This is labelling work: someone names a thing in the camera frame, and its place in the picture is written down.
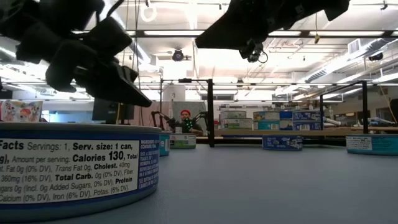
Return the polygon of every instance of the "air vent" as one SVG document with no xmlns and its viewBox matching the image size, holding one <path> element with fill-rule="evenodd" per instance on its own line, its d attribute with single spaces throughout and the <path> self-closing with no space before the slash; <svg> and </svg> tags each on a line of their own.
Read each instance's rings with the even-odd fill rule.
<svg viewBox="0 0 398 224">
<path fill-rule="evenodd" d="M 207 94 L 200 95 L 201 100 L 207 100 Z M 234 100 L 235 94 L 215 94 L 213 95 L 213 100 Z"/>
<path fill-rule="evenodd" d="M 374 41 L 374 39 L 356 39 L 348 44 L 348 53 L 350 55 L 354 54 L 357 51 L 362 50 L 372 41 Z"/>
<path fill-rule="evenodd" d="M 382 87 L 382 90 L 379 88 L 379 94 L 382 95 L 388 95 L 388 87 L 384 86 Z"/>
</svg>

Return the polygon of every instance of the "poster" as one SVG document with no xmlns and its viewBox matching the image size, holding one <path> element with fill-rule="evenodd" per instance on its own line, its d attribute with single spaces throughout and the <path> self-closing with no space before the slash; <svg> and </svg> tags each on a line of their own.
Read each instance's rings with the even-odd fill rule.
<svg viewBox="0 0 398 224">
<path fill-rule="evenodd" d="M 43 101 L 23 102 L 6 100 L 1 104 L 1 117 L 4 122 L 39 122 Z"/>
</svg>

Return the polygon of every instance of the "can lid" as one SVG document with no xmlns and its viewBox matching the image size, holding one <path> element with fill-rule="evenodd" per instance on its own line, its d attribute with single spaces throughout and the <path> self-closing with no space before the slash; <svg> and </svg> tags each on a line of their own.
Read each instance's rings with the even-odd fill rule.
<svg viewBox="0 0 398 224">
<path fill-rule="evenodd" d="M 155 127 L 143 127 L 115 124 L 80 124 L 80 123 L 28 123 L 28 122 L 1 122 L 0 130 L 20 131 L 114 131 L 127 133 L 160 133 L 162 130 Z"/>
<path fill-rule="evenodd" d="M 297 137 L 303 137 L 302 134 L 263 134 L 262 137 L 267 137 L 267 136 L 288 136 L 288 137 L 292 137 L 292 136 L 297 136 Z"/>
</svg>

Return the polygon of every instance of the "security camera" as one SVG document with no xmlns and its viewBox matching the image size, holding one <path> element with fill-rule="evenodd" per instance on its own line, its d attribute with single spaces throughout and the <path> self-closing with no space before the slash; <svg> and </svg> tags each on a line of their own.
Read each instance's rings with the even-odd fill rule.
<svg viewBox="0 0 398 224">
<path fill-rule="evenodd" d="M 184 60 L 184 54 L 182 53 L 182 50 L 175 49 L 172 59 L 174 62 L 181 62 L 182 60 Z"/>
</svg>

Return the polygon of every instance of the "wooden shelf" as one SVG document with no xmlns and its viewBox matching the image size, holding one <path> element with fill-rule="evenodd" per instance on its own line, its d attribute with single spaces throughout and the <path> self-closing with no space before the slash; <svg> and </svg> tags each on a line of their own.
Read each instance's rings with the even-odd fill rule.
<svg viewBox="0 0 398 224">
<path fill-rule="evenodd" d="M 215 136 L 261 136 L 263 134 L 301 134 L 303 136 L 345 136 L 347 134 L 362 134 L 361 131 L 265 131 L 265 130 L 215 130 Z"/>
</svg>

